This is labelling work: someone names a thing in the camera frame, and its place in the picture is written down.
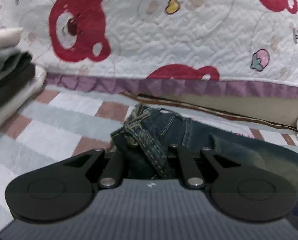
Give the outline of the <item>dark blue denim jeans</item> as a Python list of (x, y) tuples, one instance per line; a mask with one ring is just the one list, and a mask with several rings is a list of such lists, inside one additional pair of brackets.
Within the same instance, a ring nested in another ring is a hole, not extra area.
[[(142, 178), (170, 179), (175, 174), (167, 160), (167, 146), (185, 146), (194, 153), (209, 147), (237, 163), (256, 166), (288, 179), (298, 192), (298, 154), (278, 145), (202, 124), (174, 111), (135, 106), (123, 126), (111, 133), (125, 154), (129, 173)], [(298, 216), (298, 203), (293, 214)]]

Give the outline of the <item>checkered bed sheet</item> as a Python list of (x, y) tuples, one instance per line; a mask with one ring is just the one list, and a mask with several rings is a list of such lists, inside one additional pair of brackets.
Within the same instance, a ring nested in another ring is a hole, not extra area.
[(280, 174), (298, 188), (298, 136), (293, 128), (169, 100), (47, 86), (0, 127), (0, 230), (12, 221), (5, 189), (14, 178), (93, 148), (110, 148), (111, 133), (139, 103), (286, 148), (287, 157), (250, 153), (241, 160)]

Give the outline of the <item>beige mattress edge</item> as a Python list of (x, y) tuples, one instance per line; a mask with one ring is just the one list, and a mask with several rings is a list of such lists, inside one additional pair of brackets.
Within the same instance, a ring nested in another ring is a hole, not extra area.
[(152, 95), (123, 92), (123, 96), (139, 103), (180, 107), (210, 113), (233, 121), (248, 121), (274, 128), (296, 131), (298, 99), (257, 98), (236, 96)]

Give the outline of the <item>dark brown folded garment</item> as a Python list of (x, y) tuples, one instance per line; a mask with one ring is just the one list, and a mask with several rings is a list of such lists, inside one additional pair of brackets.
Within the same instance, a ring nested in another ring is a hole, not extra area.
[(13, 96), (32, 81), (35, 77), (35, 65), (16, 67), (7, 77), (0, 81), (0, 107), (7, 103)]

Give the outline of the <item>white bear print quilt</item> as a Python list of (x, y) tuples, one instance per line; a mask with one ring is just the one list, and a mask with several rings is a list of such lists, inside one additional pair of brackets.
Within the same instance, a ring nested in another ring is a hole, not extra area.
[(298, 99), (298, 0), (0, 0), (70, 89)]

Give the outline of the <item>grey folded garment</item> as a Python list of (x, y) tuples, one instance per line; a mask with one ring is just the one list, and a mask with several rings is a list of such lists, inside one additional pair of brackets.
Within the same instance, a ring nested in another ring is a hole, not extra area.
[(0, 81), (18, 66), (30, 63), (32, 55), (16, 47), (0, 48)]

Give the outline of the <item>white folded garment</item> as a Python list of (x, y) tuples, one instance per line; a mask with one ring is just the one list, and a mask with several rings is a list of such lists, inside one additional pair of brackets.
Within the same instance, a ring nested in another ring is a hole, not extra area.
[(46, 70), (18, 48), (22, 28), (0, 29), (0, 126), (42, 89)]

